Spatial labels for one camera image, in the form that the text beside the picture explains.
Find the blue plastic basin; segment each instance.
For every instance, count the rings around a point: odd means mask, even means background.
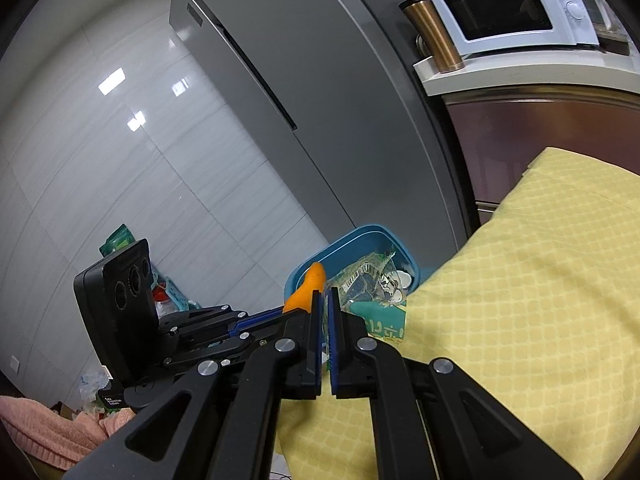
[[[294,270],[285,284],[284,299],[287,301],[302,284],[305,273],[313,262],[322,263],[329,279],[369,253],[386,253],[389,250],[396,252],[393,257],[396,269],[404,270],[412,276],[408,292],[413,292],[420,285],[420,268],[414,257],[389,229],[380,224],[368,224],[344,235]]]

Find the microwave window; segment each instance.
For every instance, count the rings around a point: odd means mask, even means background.
[[[444,0],[468,40],[551,30],[540,0]]]

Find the microwave knob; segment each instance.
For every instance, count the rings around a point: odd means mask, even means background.
[[[584,10],[582,7],[575,2],[567,2],[566,11],[574,17],[576,20],[581,20],[584,18]]]

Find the white shelf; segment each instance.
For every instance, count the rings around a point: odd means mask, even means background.
[[[635,56],[594,50],[539,50],[465,60],[465,67],[441,74],[433,59],[414,65],[427,95],[523,84],[577,84],[640,94]]]

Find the yellow cushion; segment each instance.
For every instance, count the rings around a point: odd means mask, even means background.
[[[600,480],[640,424],[640,177],[548,148],[409,297],[402,354],[448,356]],[[376,480],[369,403],[284,401],[298,480]]]

